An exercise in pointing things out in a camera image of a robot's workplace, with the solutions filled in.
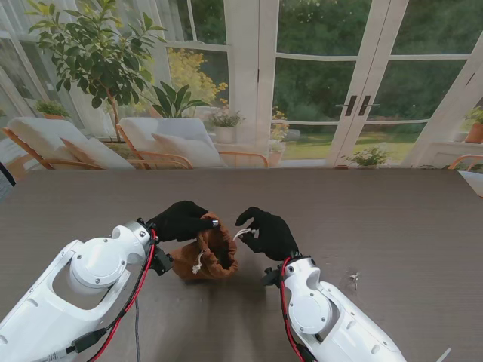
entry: yellow flowers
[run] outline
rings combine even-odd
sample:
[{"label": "yellow flowers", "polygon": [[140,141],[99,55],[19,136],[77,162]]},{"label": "yellow flowers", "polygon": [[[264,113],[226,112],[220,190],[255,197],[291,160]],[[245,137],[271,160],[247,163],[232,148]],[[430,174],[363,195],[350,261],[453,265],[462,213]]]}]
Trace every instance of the yellow flowers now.
[{"label": "yellow flowers", "polygon": [[[228,84],[224,82],[217,87],[213,80],[201,71],[201,65],[207,62],[203,53],[168,48],[168,58],[173,86],[179,89],[189,84],[189,91],[191,91],[193,99],[212,103],[219,92],[228,88]],[[220,99],[220,102],[228,103],[225,99]]]},{"label": "yellow flowers", "polygon": [[272,124],[272,129],[270,130],[270,139],[279,142],[283,141],[285,136],[287,136],[289,127],[290,125],[288,123]]},{"label": "yellow flowers", "polygon": [[272,108],[272,119],[283,119],[286,120],[287,117],[285,117],[285,113],[282,111],[278,110],[278,107],[273,107]]}]

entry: glass door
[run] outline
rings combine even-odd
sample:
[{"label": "glass door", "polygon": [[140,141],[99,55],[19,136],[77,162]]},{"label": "glass door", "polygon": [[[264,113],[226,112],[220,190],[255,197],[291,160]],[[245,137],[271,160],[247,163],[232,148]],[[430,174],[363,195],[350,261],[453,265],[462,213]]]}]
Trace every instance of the glass door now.
[{"label": "glass door", "polygon": [[268,144],[271,153],[282,153],[281,166],[335,162],[360,103],[389,3],[260,2],[258,119],[271,122]]},{"label": "glass door", "polygon": [[335,164],[373,147],[410,166],[430,121],[451,104],[483,60],[483,2],[392,0],[360,102]]}]

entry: drawstring bag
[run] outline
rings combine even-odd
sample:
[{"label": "drawstring bag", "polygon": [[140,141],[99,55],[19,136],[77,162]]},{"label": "drawstring bag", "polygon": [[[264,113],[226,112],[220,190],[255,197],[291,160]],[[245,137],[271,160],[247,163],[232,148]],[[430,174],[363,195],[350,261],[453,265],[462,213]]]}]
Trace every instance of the drawstring bag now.
[{"label": "drawstring bag", "polygon": [[[214,213],[206,213],[202,219],[218,219]],[[173,270],[185,281],[221,279],[238,269],[235,260],[236,244],[228,229],[220,221],[215,229],[198,234],[196,241],[171,252]]]}]

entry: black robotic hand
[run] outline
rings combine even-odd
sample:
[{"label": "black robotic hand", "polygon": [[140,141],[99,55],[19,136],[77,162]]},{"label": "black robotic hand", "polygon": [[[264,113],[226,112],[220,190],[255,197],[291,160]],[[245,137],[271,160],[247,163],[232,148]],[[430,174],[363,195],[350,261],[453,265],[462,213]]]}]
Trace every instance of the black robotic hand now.
[{"label": "black robotic hand", "polygon": [[186,241],[196,238],[203,231],[212,229],[216,223],[210,219],[200,219],[208,211],[192,201],[180,201],[153,217],[154,230],[160,241]]},{"label": "black robotic hand", "polygon": [[254,253],[265,253],[272,260],[282,261],[299,251],[287,223],[280,216],[249,207],[238,217],[236,225],[241,226],[251,218],[254,221],[248,228],[258,230],[258,238],[251,233],[240,238]]}]

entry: white cushion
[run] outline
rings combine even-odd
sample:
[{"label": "white cushion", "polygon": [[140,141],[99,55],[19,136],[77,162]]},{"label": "white cushion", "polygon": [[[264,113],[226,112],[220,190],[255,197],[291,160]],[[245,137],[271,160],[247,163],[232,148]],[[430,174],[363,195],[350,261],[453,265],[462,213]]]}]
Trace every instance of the white cushion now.
[{"label": "white cushion", "polygon": [[473,191],[483,197],[483,174],[468,171],[459,172],[472,187]]},{"label": "white cushion", "polygon": [[185,140],[177,136],[156,133],[153,133],[152,137],[158,142],[162,153],[183,156],[194,168],[225,166],[218,151],[203,141]]},{"label": "white cushion", "polygon": [[74,154],[81,162],[94,164],[106,169],[133,170],[129,162],[123,159],[99,140],[64,140],[61,138],[67,149]]},{"label": "white cushion", "polygon": [[[60,119],[33,117],[14,118],[7,125],[22,141],[43,158],[58,158],[65,161],[78,161],[63,144],[65,140],[87,140],[72,123]],[[55,168],[72,168],[67,165],[54,165]]]},{"label": "white cushion", "polygon": [[216,150],[208,136],[205,125],[197,118],[123,118],[122,129],[135,149],[145,152],[161,152],[152,134],[176,136],[185,140],[196,140],[206,143]]},{"label": "white cushion", "polygon": [[137,151],[159,153],[151,133],[158,133],[160,118],[123,118],[119,124]]}]

